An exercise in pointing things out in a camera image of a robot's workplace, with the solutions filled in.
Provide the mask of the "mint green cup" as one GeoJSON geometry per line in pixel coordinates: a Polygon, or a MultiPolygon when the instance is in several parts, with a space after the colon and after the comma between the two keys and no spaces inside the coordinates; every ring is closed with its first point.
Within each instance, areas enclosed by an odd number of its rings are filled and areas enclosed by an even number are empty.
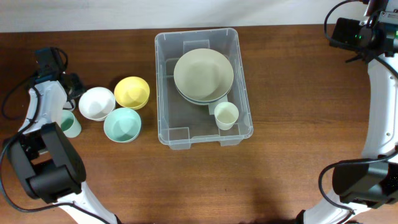
{"type": "Polygon", "coordinates": [[[61,129],[68,138],[75,138],[81,133],[81,125],[71,111],[62,111],[61,129]]]}

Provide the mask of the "grey cup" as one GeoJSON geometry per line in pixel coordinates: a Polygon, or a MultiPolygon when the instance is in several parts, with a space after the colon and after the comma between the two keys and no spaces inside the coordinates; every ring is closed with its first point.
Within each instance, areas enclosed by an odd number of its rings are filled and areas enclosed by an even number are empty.
{"type": "Polygon", "coordinates": [[[67,111],[73,111],[76,108],[76,101],[75,100],[68,100],[64,106],[63,109],[67,111]]]}

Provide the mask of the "smaller beige plate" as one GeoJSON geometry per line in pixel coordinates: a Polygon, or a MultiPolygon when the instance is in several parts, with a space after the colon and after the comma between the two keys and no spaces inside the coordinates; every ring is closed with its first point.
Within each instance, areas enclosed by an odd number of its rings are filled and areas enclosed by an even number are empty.
{"type": "Polygon", "coordinates": [[[211,49],[185,53],[174,68],[177,89],[193,100],[215,100],[230,91],[233,81],[232,64],[223,54],[211,49]]]}

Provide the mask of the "cream cup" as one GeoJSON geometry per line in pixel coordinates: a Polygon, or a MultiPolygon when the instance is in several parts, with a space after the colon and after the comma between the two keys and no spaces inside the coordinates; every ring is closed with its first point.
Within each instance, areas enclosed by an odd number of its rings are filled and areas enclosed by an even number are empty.
{"type": "Polygon", "coordinates": [[[214,111],[216,125],[219,129],[226,131],[233,127],[239,118],[239,110],[230,102],[219,103],[214,111]]]}

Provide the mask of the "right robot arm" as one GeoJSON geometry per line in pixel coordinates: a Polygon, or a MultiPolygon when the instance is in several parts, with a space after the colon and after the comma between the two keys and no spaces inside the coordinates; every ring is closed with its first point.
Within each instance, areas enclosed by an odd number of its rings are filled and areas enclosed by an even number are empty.
{"type": "Polygon", "coordinates": [[[361,158],[326,166],[319,175],[322,200],[296,223],[347,223],[354,216],[397,203],[397,1],[364,1],[365,20],[339,18],[332,47],[356,53],[371,86],[368,133],[361,158]]]}

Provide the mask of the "yellow bowl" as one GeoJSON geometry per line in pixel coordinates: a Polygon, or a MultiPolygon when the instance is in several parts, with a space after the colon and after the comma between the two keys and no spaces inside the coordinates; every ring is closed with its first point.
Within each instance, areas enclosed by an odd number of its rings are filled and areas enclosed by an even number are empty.
{"type": "Polygon", "coordinates": [[[139,110],[149,101],[149,84],[141,77],[126,77],[114,88],[116,102],[125,108],[139,110]]]}

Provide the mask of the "mint green bowl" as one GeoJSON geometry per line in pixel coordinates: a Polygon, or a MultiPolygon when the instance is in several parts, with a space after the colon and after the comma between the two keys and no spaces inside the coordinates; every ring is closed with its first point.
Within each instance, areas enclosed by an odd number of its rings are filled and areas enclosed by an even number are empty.
{"type": "Polygon", "coordinates": [[[127,143],[135,140],[142,128],[140,115],[130,108],[118,108],[110,112],[104,121],[104,133],[108,139],[127,143]]]}

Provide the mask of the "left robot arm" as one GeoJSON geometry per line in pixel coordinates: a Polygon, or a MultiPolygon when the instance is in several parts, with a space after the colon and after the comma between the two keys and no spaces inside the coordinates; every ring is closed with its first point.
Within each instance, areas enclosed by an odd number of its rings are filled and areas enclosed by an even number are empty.
{"type": "Polygon", "coordinates": [[[41,199],[44,207],[22,208],[1,193],[14,209],[37,213],[61,208],[77,223],[119,223],[94,196],[86,183],[84,163],[61,129],[67,103],[86,92],[79,76],[67,74],[68,56],[60,48],[35,51],[38,69],[27,78],[30,102],[25,120],[13,137],[3,143],[1,158],[7,158],[25,193],[41,199]]]}

